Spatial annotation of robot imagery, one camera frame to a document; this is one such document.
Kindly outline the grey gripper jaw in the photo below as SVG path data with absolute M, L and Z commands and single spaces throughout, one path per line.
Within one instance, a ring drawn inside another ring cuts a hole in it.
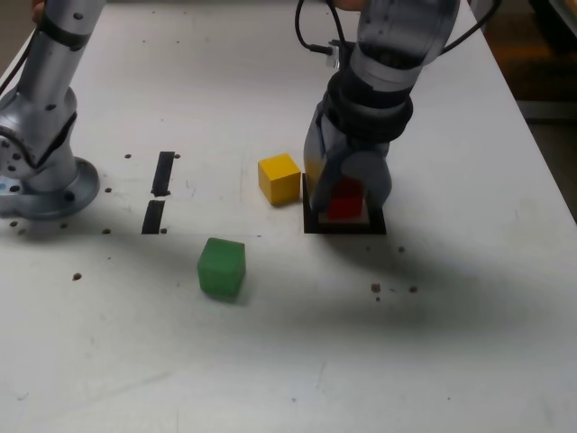
M 319 102 L 307 131 L 304 145 L 307 202 L 316 213 L 330 207 L 333 189 L 342 177 L 342 165 L 349 152 L 346 137 L 325 113 Z
M 341 172 L 363 185 L 368 208 L 383 207 L 392 188 L 385 156 L 378 152 L 353 153 L 343 162 Z

